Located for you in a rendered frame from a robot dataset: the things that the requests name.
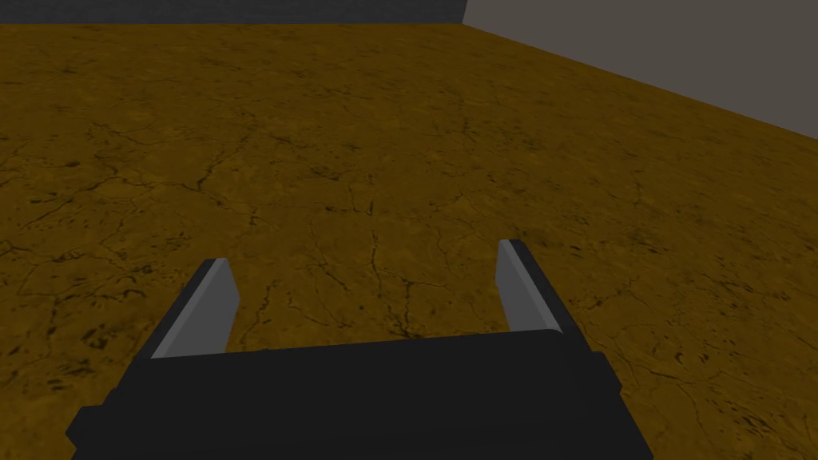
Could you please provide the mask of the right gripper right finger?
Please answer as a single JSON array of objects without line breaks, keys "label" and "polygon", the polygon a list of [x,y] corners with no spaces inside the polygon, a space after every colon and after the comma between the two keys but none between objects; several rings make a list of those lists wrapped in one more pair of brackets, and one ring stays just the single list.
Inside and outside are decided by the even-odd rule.
[{"label": "right gripper right finger", "polygon": [[554,330],[582,351],[590,347],[563,300],[521,240],[500,240],[494,281],[511,331]]}]

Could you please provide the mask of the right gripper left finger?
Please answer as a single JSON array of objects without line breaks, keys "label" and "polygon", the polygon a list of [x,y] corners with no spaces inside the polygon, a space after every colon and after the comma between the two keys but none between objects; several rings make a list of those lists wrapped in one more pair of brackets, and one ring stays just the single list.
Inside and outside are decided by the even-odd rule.
[{"label": "right gripper left finger", "polygon": [[204,260],[150,333],[133,365],[225,353],[239,304],[228,260]]}]

